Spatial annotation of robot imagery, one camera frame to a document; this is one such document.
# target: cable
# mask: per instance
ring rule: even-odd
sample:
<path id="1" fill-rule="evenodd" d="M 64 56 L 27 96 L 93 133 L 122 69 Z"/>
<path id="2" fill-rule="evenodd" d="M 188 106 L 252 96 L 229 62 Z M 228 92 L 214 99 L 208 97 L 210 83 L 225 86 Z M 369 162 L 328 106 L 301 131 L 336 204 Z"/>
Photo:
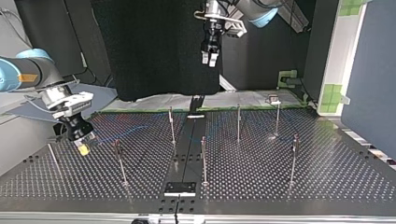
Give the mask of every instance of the cable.
<path id="1" fill-rule="evenodd" d="M 291 4 L 291 12 L 290 12 L 290 55 L 291 55 L 291 59 L 293 61 L 294 67 L 297 69 L 297 63 L 294 58 L 293 41 L 292 41 L 292 33 L 293 33 L 292 22 L 293 22 L 293 13 L 294 13 L 296 1 L 295 0 L 292 0 L 292 1 L 293 1 L 293 3 Z M 315 103 L 314 98 L 312 98 L 312 96 L 309 94 L 308 90 L 306 89 L 303 79 L 301 77 L 299 77 L 299 79 L 301 81 L 301 84 L 303 86 L 305 93 L 312 100 L 312 103 L 314 103 L 315 107 L 318 108 L 318 105 L 317 105 L 317 103 Z"/>
<path id="2" fill-rule="evenodd" d="M 267 5 L 267 4 L 264 4 L 261 0 L 253 0 L 253 2 L 256 3 L 256 5 L 258 5 L 259 7 L 270 8 L 270 9 L 283 7 L 283 6 L 285 6 L 287 1 L 289 1 L 289 0 L 284 0 L 279 5 Z"/>
<path id="3" fill-rule="evenodd" d="M 15 18 L 18 19 L 18 21 L 21 22 L 21 18 L 13 11 L 0 7 L 0 11 L 2 12 L 2 16 L 4 18 L 4 20 L 6 21 L 6 23 L 8 24 L 9 27 L 12 28 L 12 30 L 14 31 L 14 33 L 18 36 L 18 38 L 23 42 L 23 44 L 25 44 L 27 47 L 29 47 L 30 49 L 32 48 L 32 45 L 30 43 L 28 43 L 27 40 L 23 39 L 22 36 L 20 35 L 20 33 L 18 33 L 17 29 L 15 28 L 15 26 L 11 23 L 11 21 L 8 19 L 8 17 L 6 16 L 6 13 L 9 13 L 11 15 L 13 15 Z"/>
<path id="4" fill-rule="evenodd" d="M 225 3 L 228 3 L 228 4 L 230 4 L 230 2 L 228 1 L 228 0 L 216 0 L 218 3 L 219 3 L 219 5 L 223 8 L 223 10 L 225 11 L 225 17 L 229 17 L 230 16 L 230 13 L 228 13 L 228 8 L 227 7 L 225 7 L 221 2 L 225 2 Z"/>
<path id="5" fill-rule="evenodd" d="M 35 108 L 37 108 L 37 109 L 39 109 L 39 110 L 41 110 L 41 111 L 43 111 L 43 112 L 50 113 L 50 114 L 54 114 L 54 113 L 58 112 L 58 111 L 50 111 L 50 110 L 47 110 L 47 109 L 44 109 L 44 108 L 40 107 L 40 106 L 37 105 L 35 102 L 33 102 L 33 100 L 37 99 L 37 98 L 35 98 L 34 96 L 23 95 L 23 97 L 27 100 L 27 102 L 28 102 L 29 104 L 31 104 L 32 106 L 34 106 Z"/>
<path id="6" fill-rule="evenodd" d="M 113 77 L 108 81 L 108 83 L 107 83 L 107 85 L 106 85 L 106 87 L 108 87 L 108 85 L 110 85 L 110 83 L 113 81 Z"/>

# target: vertical rod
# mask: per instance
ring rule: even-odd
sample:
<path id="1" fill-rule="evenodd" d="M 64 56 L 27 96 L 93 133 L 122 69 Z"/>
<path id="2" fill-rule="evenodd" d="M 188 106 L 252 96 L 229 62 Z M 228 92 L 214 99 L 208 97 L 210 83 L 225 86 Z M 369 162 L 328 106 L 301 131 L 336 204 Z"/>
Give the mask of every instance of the vertical rod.
<path id="1" fill-rule="evenodd" d="M 204 163 L 204 186 L 208 185 L 207 176 L 206 176 L 206 139 L 203 136 L 201 141 L 201 150 L 202 150 L 202 159 Z"/>
<path id="2" fill-rule="evenodd" d="M 279 127 L 279 113 L 280 113 L 280 104 L 277 105 L 277 112 L 276 112 L 276 128 L 275 128 L 275 136 L 278 136 L 278 127 Z"/>
<path id="3" fill-rule="evenodd" d="M 172 106 L 169 108 L 169 122 L 171 123 L 171 130 L 172 130 L 172 143 L 175 144 L 175 129 L 174 129 L 174 122 L 172 117 Z"/>
<path id="4" fill-rule="evenodd" d="M 238 137 L 237 137 L 238 143 L 240 140 L 241 140 L 241 106 L 238 105 Z"/>
<path id="5" fill-rule="evenodd" d="M 297 153 L 300 150 L 300 139 L 299 139 L 299 134 L 295 134 L 293 138 L 293 165 L 291 166 L 291 176 L 290 176 L 290 187 L 294 184 L 293 178 L 294 178 L 294 170 L 295 170 L 295 164 L 296 164 L 296 157 Z"/>
<path id="6" fill-rule="evenodd" d="M 55 162 L 55 165 L 56 165 L 56 168 L 58 169 L 59 174 L 62 175 L 61 167 L 59 166 L 58 159 L 56 159 L 55 152 L 53 151 L 52 145 L 50 143 L 48 143 L 47 146 L 49 147 L 50 155 L 51 155 L 53 161 Z"/>
<path id="7" fill-rule="evenodd" d="M 294 184 L 293 178 L 294 178 L 295 165 L 296 165 L 296 150 L 295 148 L 293 148 L 293 165 L 291 166 L 290 186 Z"/>
<path id="8" fill-rule="evenodd" d="M 123 179 L 124 179 L 123 184 L 124 184 L 124 186 L 128 186 L 129 184 L 128 184 L 128 181 L 126 180 L 126 174 L 125 174 L 125 170 L 124 170 L 124 167 L 123 167 L 122 158 L 120 158 L 120 167 L 121 167 L 122 176 L 123 176 Z"/>

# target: metal pin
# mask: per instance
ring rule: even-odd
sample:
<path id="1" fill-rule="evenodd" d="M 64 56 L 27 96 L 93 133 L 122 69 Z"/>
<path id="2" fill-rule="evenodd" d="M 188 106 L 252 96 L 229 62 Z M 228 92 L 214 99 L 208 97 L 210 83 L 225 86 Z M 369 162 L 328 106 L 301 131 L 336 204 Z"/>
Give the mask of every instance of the metal pin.
<path id="1" fill-rule="evenodd" d="M 271 94 L 268 96 L 268 103 L 270 105 L 277 105 L 277 110 L 276 110 L 276 127 L 275 127 L 275 137 L 279 136 L 279 113 L 280 113 L 280 104 L 281 102 L 279 101 L 279 97 L 275 94 Z"/>
<path id="2" fill-rule="evenodd" d="M 278 133 L 278 126 L 279 126 L 279 113 L 280 113 L 280 103 L 277 105 L 275 136 L 279 136 L 279 133 Z"/>
<path id="3" fill-rule="evenodd" d="M 47 146 L 49 147 L 49 152 L 50 152 L 50 155 L 51 155 L 53 161 L 55 162 L 56 168 L 58 169 L 59 174 L 62 176 L 61 167 L 59 166 L 58 159 L 56 159 L 55 152 L 53 151 L 52 145 L 50 143 L 48 143 Z"/>
<path id="4" fill-rule="evenodd" d="M 202 150 L 202 160 L 204 163 L 204 186 L 207 186 L 209 183 L 207 182 L 207 176 L 206 176 L 206 139 L 203 136 L 201 140 L 201 150 Z"/>
<path id="5" fill-rule="evenodd" d="M 240 105 L 238 105 L 238 137 L 237 137 L 237 141 L 238 141 L 238 143 L 239 143 L 239 141 L 241 140 L 241 136 L 240 136 L 240 134 L 241 134 L 241 106 Z"/>
<path id="6" fill-rule="evenodd" d="M 119 163 L 120 163 L 120 168 L 121 168 L 121 171 L 122 171 L 122 177 L 123 177 L 123 180 L 124 180 L 122 185 L 124 187 L 128 186 L 129 183 L 128 183 L 128 180 L 126 179 L 125 168 L 124 168 L 123 163 L 122 163 L 122 149 L 120 147 L 120 139 L 117 139 L 116 142 L 114 143 L 114 153 L 116 154 L 116 158 L 119 160 Z"/>
<path id="7" fill-rule="evenodd" d="M 294 135 L 294 139 L 293 139 L 293 165 L 291 166 L 291 175 L 290 175 L 290 187 L 292 187 L 292 185 L 294 185 L 294 169 L 295 169 L 295 164 L 296 164 L 296 157 L 297 157 L 297 153 L 300 150 L 300 138 L 298 134 Z"/>
<path id="8" fill-rule="evenodd" d="M 172 117 L 172 106 L 169 108 L 169 122 L 171 123 L 171 130 L 172 130 L 172 143 L 175 144 L 175 129 L 174 129 L 174 122 Z"/>

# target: black cable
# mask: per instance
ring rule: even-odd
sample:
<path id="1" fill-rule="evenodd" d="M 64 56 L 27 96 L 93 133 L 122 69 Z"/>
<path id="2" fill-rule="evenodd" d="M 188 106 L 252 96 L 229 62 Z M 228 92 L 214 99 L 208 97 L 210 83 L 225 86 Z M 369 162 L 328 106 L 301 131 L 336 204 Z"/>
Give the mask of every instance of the black cable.
<path id="1" fill-rule="evenodd" d="M 223 10 L 225 11 L 225 17 L 229 17 L 230 16 L 230 13 L 228 12 L 228 8 L 227 7 L 225 7 L 221 2 L 225 2 L 225 3 L 228 3 L 228 4 L 230 4 L 230 2 L 228 1 L 228 0 L 216 0 L 218 3 L 219 3 L 219 5 L 223 8 Z"/>
<path id="2" fill-rule="evenodd" d="M 294 13 L 296 1 L 295 0 L 292 0 L 292 1 L 293 1 L 293 3 L 291 4 L 291 12 L 290 12 L 290 55 L 291 55 L 291 59 L 293 61 L 294 67 L 297 69 L 297 63 L 294 58 L 293 41 L 292 41 L 292 33 L 293 33 L 292 22 L 293 22 L 293 13 Z M 312 103 L 314 103 L 315 107 L 318 108 L 318 105 L 317 105 L 317 103 L 315 103 L 314 98 L 312 98 L 311 94 L 309 94 L 308 90 L 306 89 L 303 79 L 301 77 L 299 77 L 299 79 L 301 81 L 301 84 L 303 86 L 305 93 L 312 100 Z"/>
<path id="3" fill-rule="evenodd" d="M 279 5 L 267 5 L 267 4 L 264 4 L 261 0 L 253 0 L 253 2 L 256 3 L 256 5 L 258 5 L 259 7 L 270 8 L 270 9 L 283 7 L 283 6 L 285 6 L 287 1 L 289 1 L 289 0 L 284 0 Z"/>

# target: green tape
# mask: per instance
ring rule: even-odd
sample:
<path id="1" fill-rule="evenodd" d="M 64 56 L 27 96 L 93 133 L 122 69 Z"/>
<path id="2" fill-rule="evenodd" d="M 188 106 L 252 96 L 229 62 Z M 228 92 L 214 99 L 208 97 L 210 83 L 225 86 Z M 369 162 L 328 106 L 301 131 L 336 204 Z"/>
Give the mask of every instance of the green tape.
<path id="1" fill-rule="evenodd" d="M 342 85 L 326 84 L 320 101 L 320 113 L 335 113 L 341 103 Z"/>
<path id="2" fill-rule="evenodd" d="M 342 0 L 342 5 L 338 16 L 359 15 L 363 0 Z"/>

